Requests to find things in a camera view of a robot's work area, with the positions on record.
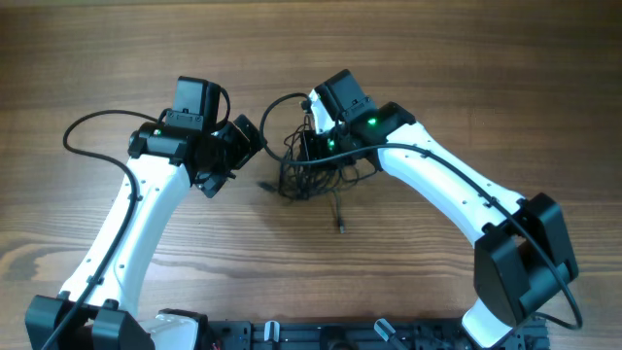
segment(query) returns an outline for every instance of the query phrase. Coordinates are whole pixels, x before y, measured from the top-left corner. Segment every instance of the black cable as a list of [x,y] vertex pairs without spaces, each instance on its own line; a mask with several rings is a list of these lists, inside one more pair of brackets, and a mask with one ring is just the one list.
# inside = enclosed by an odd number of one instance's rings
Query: black cable
[[277,99],[276,101],[272,102],[272,104],[270,104],[270,106],[268,106],[268,108],[263,113],[263,116],[261,117],[261,122],[259,124],[259,140],[261,142],[261,145],[265,149],[265,151],[272,158],[278,160],[282,164],[285,163],[287,165],[313,166],[313,165],[319,165],[319,164],[335,161],[335,160],[338,160],[338,159],[341,159],[341,158],[351,157],[351,156],[354,156],[354,155],[357,155],[357,154],[360,154],[360,153],[366,153],[366,152],[369,152],[369,151],[376,151],[376,150],[380,150],[380,149],[403,149],[403,150],[414,151],[414,152],[420,153],[422,155],[422,157],[427,157],[427,158],[434,159],[435,161],[439,162],[441,165],[445,166],[447,169],[452,171],[458,177],[460,177],[469,186],[471,186],[477,193],[479,193],[482,197],[484,197],[492,206],[497,208],[497,210],[499,210],[506,217],[506,219],[516,229],[518,229],[520,235],[525,237],[525,239],[527,241],[529,241],[529,243],[536,249],[537,254],[544,261],[544,263],[547,265],[547,267],[551,270],[551,273],[553,274],[553,277],[555,278],[555,280],[557,281],[557,284],[560,286],[560,289],[564,293],[564,296],[566,297],[566,300],[569,303],[570,309],[572,310],[572,314],[574,315],[574,319],[576,321],[576,324],[572,325],[572,324],[569,324],[569,323],[567,323],[565,321],[562,321],[562,320],[560,320],[560,319],[558,319],[556,317],[553,317],[553,316],[550,316],[550,315],[547,315],[547,314],[543,314],[543,313],[540,313],[540,312],[536,312],[536,313],[534,313],[534,315],[537,316],[537,317],[544,318],[544,319],[546,319],[546,320],[548,320],[548,321],[550,321],[550,322],[552,322],[554,324],[557,324],[557,325],[559,325],[559,326],[561,326],[561,327],[563,327],[565,329],[568,329],[568,330],[579,330],[579,329],[581,329],[583,327],[583,317],[581,316],[581,311],[579,310],[578,304],[576,303],[576,300],[574,299],[574,296],[572,295],[572,292],[570,291],[570,289],[568,287],[568,284],[566,284],[566,282],[564,282],[564,279],[562,278],[562,275],[557,270],[557,268],[555,267],[553,262],[546,255],[544,250],[542,250],[540,245],[537,244],[536,240],[523,228],[522,225],[520,225],[516,221],[516,219],[514,219],[514,217],[503,206],[501,206],[499,204],[499,202],[496,199],[492,198],[486,191],[484,191],[484,189],[482,189],[479,185],[477,185],[471,178],[469,178],[464,172],[462,172],[460,169],[458,169],[452,163],[450,163],[449,161],[445,160],[442,157],[439,157],[439,156],[435,155],[430,150],[426,150],[426,149],[423,149],[423,148],[420,148],[420,147],[417,147],[417,146],[402,145],[402,144],[391,144],[391,143],[389,143],[389,144],[384,144],[384,145],[366,146],[366,147],[362,147],[362,148],[359,148],[359,149],[354,150],[354,151],[344,152],[344,153],[336,155],[336,156],[325,157],[325,158],[322,158],[322,159],[315,159],[315,160],[289,160],[289,159],[285,159],[285,158],[282,158],[282,157],[278,157],[272,150],[270,150],[270,148],[267,145],[267,141],[265,140],[265,136],[264,136],[264,133],[263,133],[263,130],[264,130],[264,127],[265,127],[265,121],[267,120],[268,115],[270,114],[272,109],[274,109],[274,107],[276,107],[277,105],[279,105],[283,101],[286,101],[288,99],[295,98],[295,97],[303,97],[305,99],[308,99],[308,96],[305,93],[302,93],[302,92],[291,93],[291,94],[285,95],[285,96]]
[[117,247],[119,246],[119,243],[121,242],[121,239],[123,238],[123,234],[125,233],[125,230],[127,229],[127,225],[129,225],[129,221],[132,217],[132,214],[134,213],[134,207],[136,206],[136,201],[138,199],[138,182],[136,181],[136,178],[132,174],[131,170],[129,170],[129,168],[125,166],[125,164],[114,159],[113,157],[108,157],[108,156],[100,155],[98,153],[76,149],[76,148],[69,146],[69,143],[67,142],[67,139],[69,138],[69,134],[74,128],[76,128],[76,126],[80,125],[84,121],[87,121],[91,118],[95,118],[95,117],[103,116],[103,115],[111,115],[111,114],[124,114],[124,115],[129,115],[129,116],[135,116],[135,117],[144,118],[148,121],[157,123],[157,119],[146,116],[141,113],[123,111],[123,110],[108,110],[108,111],[95,112],[87,116],[84,116],[78,119],[77,121],[73,122],[71,125],[69,125],[69,127],[65,131],[65,134],[62,137],[62,145],[65,147],[65,149],[67,149],[67,151],[75,153],[77,155],[81,155],[81,156],[87,156],[91,158],[105,160],[118,166],[129,179],[129,184],[131,185],[131,193],[129,196],[129,205],[127,206],[125,217],[123,218],[123,221],[121,222],[121,226],[119,227],[119,231],[117,231],[117,235],[113,239],[112,243],[110,244],[110,247],[108,248],[108,251],[106,252],[106,255],[102,259],[101,264],[97,267],[97,269],[95,270],[95,273],[93,273],[92,277],[86,284],[85,290],[78,297],[78,299],[76,300],[74,305],[71,307],[69,312],[67,312],[67,314],[64,316],[60,324],[58,324],[58,326],[53,331],[52,335],[50,335],[50,337],[48,338],[46,343],[43,345],[41,350],[46,350],[54,345],[54,343],[57,341],[60,334],[65,330],[65,328],[74,318],[74,316],[76,315],[80,307],[85,303],[85,300],[86,298],[88,298],[88,295],[90,295],[90,292],[92,292],[93,288],[95,288],[95,286],[98,284],[99,279],[101,278],[101,275],[104,273],[106,267],[108,266],[108,263],[110,262],[110,259],[115,254],[115,251],[117,250]]
[[339,190],[333,189],[332,194],[334,194],[334,211],[337,217],[337,226],[339,227],[340,233],[345,233],[346,226],[343,223],[343,218],[341,217],[341,196],[339,196]]
[[162,123],[164,121],[164,117],[166,117],[166,114],[168,112],[172,111],[172,109],[170,108],[166,108],[164,110],[162,110],[162,113],[159,114],[159,117],[157,117],[157,121],[155,121],[156,123]]

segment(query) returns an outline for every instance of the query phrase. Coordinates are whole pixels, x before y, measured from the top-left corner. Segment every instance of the wood grain surface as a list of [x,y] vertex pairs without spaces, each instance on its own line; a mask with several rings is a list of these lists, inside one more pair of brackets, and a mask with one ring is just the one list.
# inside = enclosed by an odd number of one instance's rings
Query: wood grain surface
[[[622,13],[616,1],[236,2],[0,10],[0,349],[25,349],[34,295],[54,296],[108,213],[121,173],[64,151],[78,117],[156,116],[178,76],[227,88],[258,123],[277,97],[350,68],[377,103],[396,101],[448,150],[565,211],[580,277],[580,332],[554,349],[622,347]],[[300,124],[275,110],[273,145]],[[71,142],[126,159],[142,121],[113,116]],[[420,195],[379,174],[331,198],[260,189],[278,166],[257,155],[208,200],[173,215],[142,291],[213,320],[458,317],[475,301],[473,254]],[[570,319],[557,296],[545,307]]]

